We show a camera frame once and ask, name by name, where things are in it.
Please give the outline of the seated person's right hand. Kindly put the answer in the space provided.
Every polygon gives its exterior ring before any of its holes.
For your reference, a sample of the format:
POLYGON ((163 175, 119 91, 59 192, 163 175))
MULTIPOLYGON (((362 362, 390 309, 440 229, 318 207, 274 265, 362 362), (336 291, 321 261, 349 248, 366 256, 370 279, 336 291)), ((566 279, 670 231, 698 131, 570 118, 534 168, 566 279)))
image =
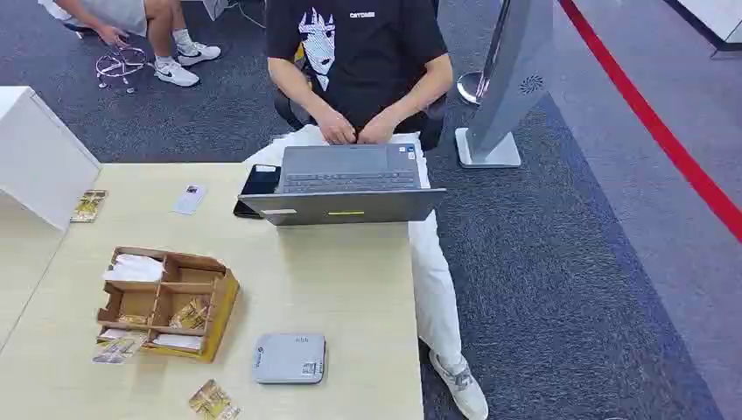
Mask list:
POLYGON ((329 144, 355 144, 357 141, 354 126, 333 108, 320 110, 313 117, 329 144))

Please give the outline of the seated person's left hand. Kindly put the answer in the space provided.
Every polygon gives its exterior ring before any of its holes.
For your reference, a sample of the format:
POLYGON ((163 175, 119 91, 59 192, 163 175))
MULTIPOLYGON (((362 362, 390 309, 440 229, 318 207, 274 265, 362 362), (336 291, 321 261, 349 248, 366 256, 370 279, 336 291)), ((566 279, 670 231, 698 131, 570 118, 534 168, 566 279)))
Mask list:
POLYGON ((357 135, 358 144, 385 144, 391 140, 399 120, 386 111, 373 117, 357 135))

